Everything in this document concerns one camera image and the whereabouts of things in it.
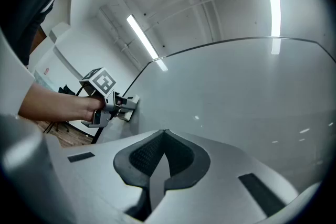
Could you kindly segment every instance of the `white ceiling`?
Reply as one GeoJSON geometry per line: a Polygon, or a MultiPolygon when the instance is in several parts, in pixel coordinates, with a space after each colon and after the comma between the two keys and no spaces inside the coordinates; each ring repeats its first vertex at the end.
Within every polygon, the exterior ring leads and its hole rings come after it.
{"type": "MultiPolygon", "coordinates": [[[[97,16],[111,43],[118,39],[120,48],[128,45],[126,51],[138,68],[151,57],[126,21],[131,14],[160,57],[210,42],[271,34],[270,0],[72,0],[73,11],[77,15],[71,16],[71,23],[76,17],[80,21],[97,16]]],[[[316,40],[335,52],[324,0],[281,0],[281,12],[281,36],[316,40]]]]}

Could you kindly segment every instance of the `person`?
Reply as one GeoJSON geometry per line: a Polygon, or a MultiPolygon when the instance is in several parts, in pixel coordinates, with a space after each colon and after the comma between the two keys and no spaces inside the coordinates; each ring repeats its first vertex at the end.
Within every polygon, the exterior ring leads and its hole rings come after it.
{"type": "MultiPolygon", "coordinates": [[[[0,27],[21,62],[28,66],[37,29],[53,8],[54,0],[2,0],[0,27]]],[[[28,90],[19,115],[35,121],[91,121],[104,101],[52,92],[36,83],[28,90]]]]}

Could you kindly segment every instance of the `forearm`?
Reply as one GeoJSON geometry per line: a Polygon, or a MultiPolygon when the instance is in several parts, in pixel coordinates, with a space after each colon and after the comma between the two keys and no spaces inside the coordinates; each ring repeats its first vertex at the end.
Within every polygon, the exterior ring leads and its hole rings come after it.
{"type": "Polygon", "coordinates": [[[102,106],[100,100],[53,92],[34,83],[19,115],[35,121],[90,121],[93,112],[102,106]]]}

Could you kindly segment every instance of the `wooden floor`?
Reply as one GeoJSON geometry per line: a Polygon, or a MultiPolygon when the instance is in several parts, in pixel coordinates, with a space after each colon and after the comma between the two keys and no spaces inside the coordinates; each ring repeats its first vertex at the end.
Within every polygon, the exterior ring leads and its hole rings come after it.
{"type": "MultiPolygon", "coordinates": [[[[49,125],[49,122],[39,121],[35,123],[39,126],[42,132],[49,125]]],[[[56,127],[54,125],[49,134],[55,135],[58,138],[58,141],[62,147],[82,146],[86,144],[91,144],[93,138],[82,134],[81,132],[75,130],[68,124],[67,127],[69,128],[69,132],[67,132],[67,129],[63,123],[59,124],[57,132],[56,127]]]]}

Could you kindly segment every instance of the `black rectangular strip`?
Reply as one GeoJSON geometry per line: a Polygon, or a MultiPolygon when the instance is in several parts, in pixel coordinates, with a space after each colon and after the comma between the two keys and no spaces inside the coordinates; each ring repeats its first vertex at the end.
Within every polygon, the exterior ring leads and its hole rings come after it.
{"type": "Polygon", "coordinates": [[[255,174],[239,176],[238,179],[267,217],[274,215],[286,206],[255,174]]]}
{"type": "Polygon", "coordinates": [[[74,162],[81,161],[83,159],[88,159],[94,156],[95,155],[91,152],[85,152],[85,153],[81,153],[81,154],[77,154],[73,156],[68,156],[68,159],[71,163],[74,163],[74,162]]]}

